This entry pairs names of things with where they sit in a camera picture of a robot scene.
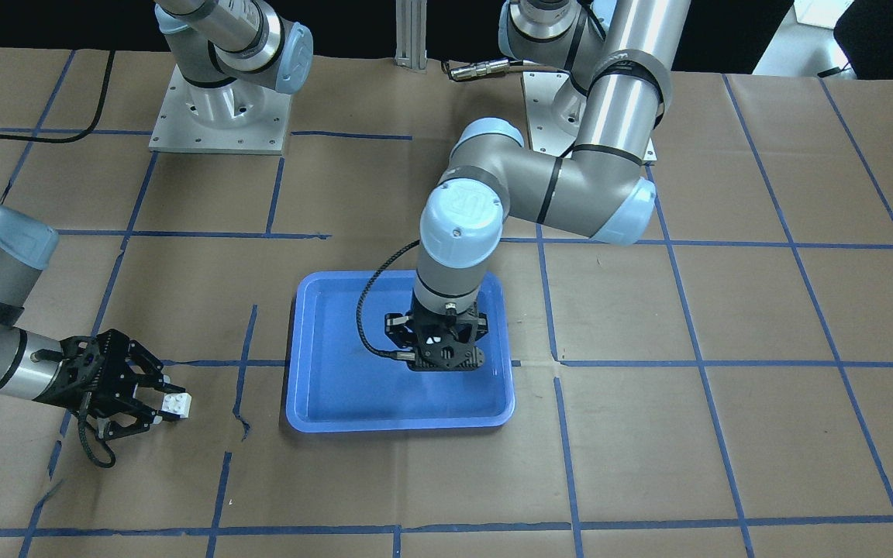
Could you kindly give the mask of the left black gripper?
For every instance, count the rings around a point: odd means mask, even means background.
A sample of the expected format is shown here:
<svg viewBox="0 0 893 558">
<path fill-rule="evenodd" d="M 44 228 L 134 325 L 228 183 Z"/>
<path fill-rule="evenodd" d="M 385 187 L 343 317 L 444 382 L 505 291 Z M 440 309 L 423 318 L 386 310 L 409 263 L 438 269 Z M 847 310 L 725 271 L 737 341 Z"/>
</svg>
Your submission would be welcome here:
<svg viewBox="0 0 893 558">
<path fill-rule="evenodd" d="M 477 370 L 485 354 L 476 343 L 488 331 L 487 315 L 476 304 L 461 313 L 447 308 L 444 314 L 414 304 L 410 313 L 384 317 L 385 335 L 399 347 L 392 358 L 412 371 Z"/>
</svg>

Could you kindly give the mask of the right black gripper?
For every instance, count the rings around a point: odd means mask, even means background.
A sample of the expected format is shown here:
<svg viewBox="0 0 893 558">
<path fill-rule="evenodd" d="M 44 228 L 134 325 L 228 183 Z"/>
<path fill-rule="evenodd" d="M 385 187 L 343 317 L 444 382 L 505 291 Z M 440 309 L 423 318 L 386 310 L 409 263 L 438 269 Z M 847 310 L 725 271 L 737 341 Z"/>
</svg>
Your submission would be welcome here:
<svg viewBox="0 0 893 558">
<path fill-rule="evenodd" d="M 78 413 L 88 396 L 86 413 L 97 419 L 95 438 L 104 442 L 146 433 L 160 422 L 171 421 L 171 413 L 135 399 L 140 388 L 164 394 L 187 391 L 163 374 L 160 358 L 117 329 L 92 338 L 72 336 L 61 340 L 59 349 L 36 350 L 34 361 L 59 365 L 36 402 Z"/>
</svg>

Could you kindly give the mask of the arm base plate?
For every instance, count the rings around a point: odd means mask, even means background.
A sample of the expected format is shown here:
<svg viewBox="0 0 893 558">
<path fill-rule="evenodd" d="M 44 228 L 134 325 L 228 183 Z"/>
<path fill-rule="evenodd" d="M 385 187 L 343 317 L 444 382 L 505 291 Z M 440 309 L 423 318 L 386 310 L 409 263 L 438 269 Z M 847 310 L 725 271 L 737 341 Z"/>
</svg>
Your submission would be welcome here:
<svg viewBox="0 0 893 558">
<path fill-rule="evenodd" d="M 567 74 L 532 71 L 523 89 L 532 150 L 557 156 L 574 144 L 605 146 L 656 161 L 650 137 L 660 102 L 649 82 L 606 75 L 585 98 Z"/>
<path fill-rule="evenodd" d="M 282 155 L 293 95 L 244 81 L 189 84 L 175 67 L 149 149 L 176 154 Z"/>
</svg>

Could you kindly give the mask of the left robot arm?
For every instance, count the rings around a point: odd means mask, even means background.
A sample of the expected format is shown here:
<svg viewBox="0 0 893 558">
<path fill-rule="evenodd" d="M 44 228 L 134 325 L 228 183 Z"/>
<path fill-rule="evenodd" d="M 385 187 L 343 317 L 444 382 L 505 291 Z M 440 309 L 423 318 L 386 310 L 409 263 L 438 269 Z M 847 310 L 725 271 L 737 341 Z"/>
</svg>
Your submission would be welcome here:
<svg viewBox="0 0 893 558">
<path fill-rule="evenodd" d="M 390 313 L 393 350 L 414 371 L 475 370 L 489 330 L 478 292 L 506 219 L 600 243 L 629 245 L 647 229 L 656 188 L 641 174 L 673 98 L 671 70 L 688 1 L 617 1 L 609 22 L 591 1 L 507 1 L 504 53 L 566 71 L 584 109 L 566 154 L 531 150 L 506 120 L 469 123 L 419 218 L 409 311 Z"/>
</svg>

